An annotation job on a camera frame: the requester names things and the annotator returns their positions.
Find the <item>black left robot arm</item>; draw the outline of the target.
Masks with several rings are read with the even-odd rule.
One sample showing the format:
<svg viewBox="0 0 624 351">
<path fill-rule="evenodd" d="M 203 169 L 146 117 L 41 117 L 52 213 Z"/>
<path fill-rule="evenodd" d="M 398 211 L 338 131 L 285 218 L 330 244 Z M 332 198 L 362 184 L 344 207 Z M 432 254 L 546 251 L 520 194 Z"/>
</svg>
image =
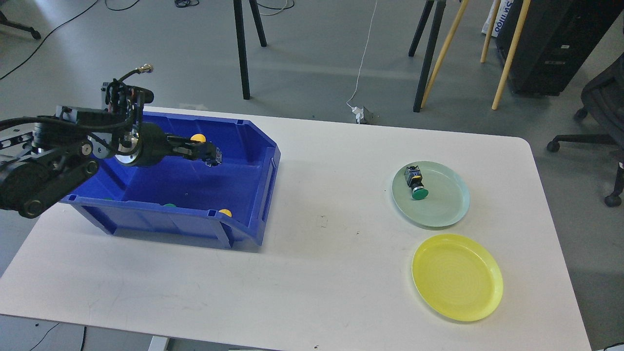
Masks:
<svg viewBox="0 0 624 351">
<path fill-rule="evenodd" d="M 2 131 L 24 124 L 34 129 L 1 141 L 2 149 L 22 148 L 1 156 L 1 209 L 36 218 L 94 177 L 105 158 L 127 167 L 154 166 L 168 156 L 220 165 L 221 150 L 205 137 L 166 133 L 143 120 L 143 107 L 154 94 L 125 80 L 153 69 L 146 63 L 105 83 L 102 109 L 59 106 L 51 116 L 3 120 Z"/>
</svg>

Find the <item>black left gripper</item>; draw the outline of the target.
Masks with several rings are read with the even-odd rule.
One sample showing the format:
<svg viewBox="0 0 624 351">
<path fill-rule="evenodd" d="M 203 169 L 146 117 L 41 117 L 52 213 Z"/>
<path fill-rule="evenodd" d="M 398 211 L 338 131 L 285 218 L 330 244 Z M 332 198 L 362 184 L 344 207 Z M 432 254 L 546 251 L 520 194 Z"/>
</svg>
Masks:
<svg viewBox="0 0 624 351">
<path fill-rule="evenodd" d="M 218 147 L 165 133 L 154 123 L 142 124 L 138 142 L 137 151 L 127 156 L 116 155 L 117 162 L 127 167 L 150 167 L 161 162 L 165 156 L 178 156 L 192 161 L 201 160 L 209 167 L 222 164 L 222 153 Z"/>
</svg>

